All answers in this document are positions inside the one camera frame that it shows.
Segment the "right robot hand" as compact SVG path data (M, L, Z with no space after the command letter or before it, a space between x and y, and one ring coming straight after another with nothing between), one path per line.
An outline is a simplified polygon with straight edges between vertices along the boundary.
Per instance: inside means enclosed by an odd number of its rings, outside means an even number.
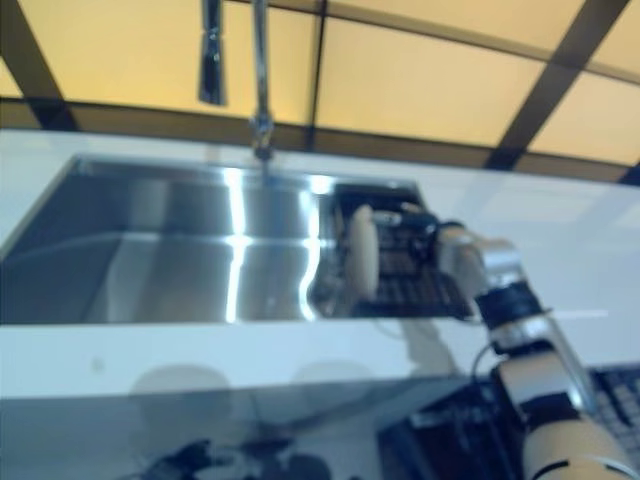
M429 263L435 255L442 222L431 211L410 202L393 209L375 210L373 222L383 250L402 251L416 263Z

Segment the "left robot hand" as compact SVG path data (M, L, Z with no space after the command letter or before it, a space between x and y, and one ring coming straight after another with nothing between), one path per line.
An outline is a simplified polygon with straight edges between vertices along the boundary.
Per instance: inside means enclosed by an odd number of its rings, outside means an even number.
M204 470L229 467L233 462L231 454L215 454L211 440L196 440L154 460L140 479L198 479Z

